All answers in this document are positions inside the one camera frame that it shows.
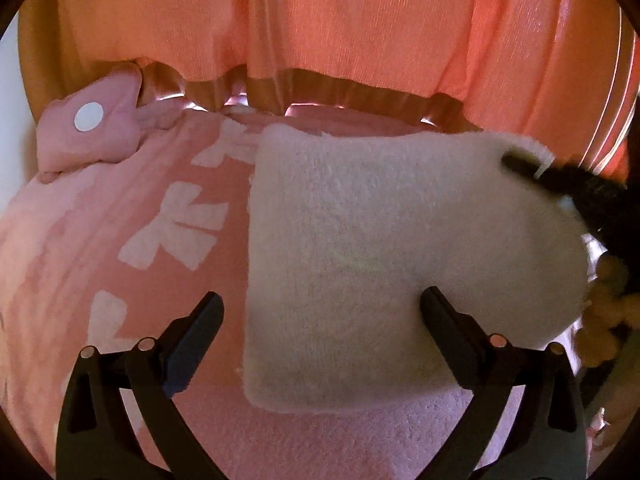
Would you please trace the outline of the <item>white fleece heart garment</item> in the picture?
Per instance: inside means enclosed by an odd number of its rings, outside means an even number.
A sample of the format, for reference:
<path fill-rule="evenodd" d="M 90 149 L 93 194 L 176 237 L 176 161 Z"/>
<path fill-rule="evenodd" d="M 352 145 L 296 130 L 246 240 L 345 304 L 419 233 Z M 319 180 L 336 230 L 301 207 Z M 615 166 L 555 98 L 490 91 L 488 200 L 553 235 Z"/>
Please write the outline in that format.
<path fill-rule="evenodd" d="M 582 310 L 584 226 L 503 167 L 507 133 L 339 138 L 265 128 L 248 212 L 243 386 L 281 413 L 449 390 L 419 310 L 437 287 L 487 333 L 540 349 Z"/>

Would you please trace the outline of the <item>orange curtain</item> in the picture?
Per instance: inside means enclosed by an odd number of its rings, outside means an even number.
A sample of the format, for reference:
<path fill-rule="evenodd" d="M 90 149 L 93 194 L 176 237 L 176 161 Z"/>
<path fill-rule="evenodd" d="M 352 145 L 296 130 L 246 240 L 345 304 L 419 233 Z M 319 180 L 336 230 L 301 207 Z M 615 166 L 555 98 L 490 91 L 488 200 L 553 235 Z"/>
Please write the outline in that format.
<path fill-rule="evenodd" d="M 274 114 L 319 103 L 507 131 L 619 179 L 639 89 L 616 0 L 26 0 L 18 50 L 35 115 L 131 61 L 142 102 L 216 110 L 242 91 Z"/>

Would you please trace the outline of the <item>pink pouch with white button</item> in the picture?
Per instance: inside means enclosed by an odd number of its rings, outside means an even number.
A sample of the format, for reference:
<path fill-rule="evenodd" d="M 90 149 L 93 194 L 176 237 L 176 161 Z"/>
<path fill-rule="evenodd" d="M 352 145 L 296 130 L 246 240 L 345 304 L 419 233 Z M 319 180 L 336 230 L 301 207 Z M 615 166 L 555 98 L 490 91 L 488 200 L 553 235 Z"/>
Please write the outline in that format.
<path fill-rule="evenodd" d="M 139 106 L 142 73 L 137 65 L 116 66 L 107 76 L 71 96 L 52 101 L 36 128 L 38 179 L 106 162 L 117 164 L 140 148 L 150 130 L 168 129 L 188 107 L 182 96 Z"/>

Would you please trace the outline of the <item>pink bed blanket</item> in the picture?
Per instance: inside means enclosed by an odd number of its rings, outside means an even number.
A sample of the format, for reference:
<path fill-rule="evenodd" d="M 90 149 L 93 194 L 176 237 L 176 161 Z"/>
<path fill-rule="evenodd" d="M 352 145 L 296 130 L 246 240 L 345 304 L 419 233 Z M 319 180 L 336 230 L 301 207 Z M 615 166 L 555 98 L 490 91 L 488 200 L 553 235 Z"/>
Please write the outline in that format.
<path fill-rule="evenodd" d="M 258 408 L 243 386 L 248 199 L 265 128 L 339 138 L 428 132 L 381 116 L 187 107 L 117 164 L 38 177 L 1 217 L 1 405 L 55 470 L 58 420 L 79 351 L 124 351 L 188 315 L 206 292 L 224 322 L 178 409 L 233 479 L 412 479 L 469 400 L 451 389 L 344 412 Z"/>

